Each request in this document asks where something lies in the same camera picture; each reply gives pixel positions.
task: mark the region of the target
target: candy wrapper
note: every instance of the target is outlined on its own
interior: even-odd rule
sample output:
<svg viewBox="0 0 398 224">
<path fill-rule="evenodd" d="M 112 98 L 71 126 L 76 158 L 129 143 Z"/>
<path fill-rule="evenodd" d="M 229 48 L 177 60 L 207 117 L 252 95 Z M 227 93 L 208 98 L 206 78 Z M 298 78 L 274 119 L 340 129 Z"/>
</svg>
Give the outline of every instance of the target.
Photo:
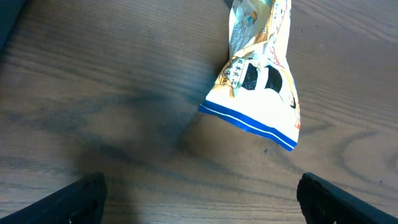
<svg viewBox="0 0 398 224">
<path fill-rule="evenodd" d="M 229 62 L 200 105 L 241 129 L 291 151 L 300 131 L 299 99 L 286 61 L 290 0 L 234 0 Z"/>
</svg>

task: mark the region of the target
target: wood grain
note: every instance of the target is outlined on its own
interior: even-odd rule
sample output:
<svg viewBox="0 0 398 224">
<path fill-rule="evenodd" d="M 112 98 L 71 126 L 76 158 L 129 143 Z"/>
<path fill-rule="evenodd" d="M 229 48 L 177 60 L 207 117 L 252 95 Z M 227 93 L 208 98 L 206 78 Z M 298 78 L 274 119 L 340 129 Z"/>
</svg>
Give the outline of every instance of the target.
<svg viewBox="0 0 398 224">
<path fill-rule="evenodd" d="M 396 1 L 293 1 L 291 153 L 197 111 L 230 3 L 29 2 L 0 56 L 0 217 L 97 170 L 103 223 L 303 223 L 304 172 L 398 216 Z"/>
</svg>

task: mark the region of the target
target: plastic packet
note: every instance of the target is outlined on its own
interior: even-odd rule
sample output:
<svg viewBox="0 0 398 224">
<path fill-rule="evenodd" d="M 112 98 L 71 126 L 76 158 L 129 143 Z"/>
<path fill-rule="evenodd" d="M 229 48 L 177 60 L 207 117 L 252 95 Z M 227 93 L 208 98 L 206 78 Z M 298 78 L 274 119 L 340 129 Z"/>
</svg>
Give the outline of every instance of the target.
<svg viewBox="0 0 398 224">
<path fill-rule="evenodd" d="M 229 15 L 229 62 L 200 105 L 241 129 L 291 151 L 300 107 L 286 61 L 291 0 L 234 0 Z"/>
</svg>

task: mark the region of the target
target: cartoon illustration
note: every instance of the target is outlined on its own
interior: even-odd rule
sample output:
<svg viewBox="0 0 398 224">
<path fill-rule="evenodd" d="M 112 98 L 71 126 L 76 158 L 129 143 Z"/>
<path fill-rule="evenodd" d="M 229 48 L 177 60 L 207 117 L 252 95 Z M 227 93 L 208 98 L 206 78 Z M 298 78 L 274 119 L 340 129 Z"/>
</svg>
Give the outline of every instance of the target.
<svg viewBox="0 0 398 224">
<path fill-rule="evenodd" d="M 257 13 L 254 11 L 251 16 L 249 16 L 248 18 L 248 27 L 250 27 L 252 24 L 254 24 L 257 21 L 258 15 Z"/>
</svg>

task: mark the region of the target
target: tabletop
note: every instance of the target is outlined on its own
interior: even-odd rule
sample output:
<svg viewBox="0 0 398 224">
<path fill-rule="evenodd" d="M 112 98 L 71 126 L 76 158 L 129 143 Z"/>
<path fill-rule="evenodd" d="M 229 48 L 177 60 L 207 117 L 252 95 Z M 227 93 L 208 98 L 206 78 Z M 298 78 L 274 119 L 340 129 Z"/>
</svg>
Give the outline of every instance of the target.
<svg viewBox="0 0 398 224">
<path fill-rule="evenodd" d="M 0 217 L 94 171 L 103 223 L 303 223 L 304 172 L 398 216 L 398 2 L 293 0 L 287 152 L 198 112 L 230 0 L 32 0 L 0 56 Z"/>
</svg>

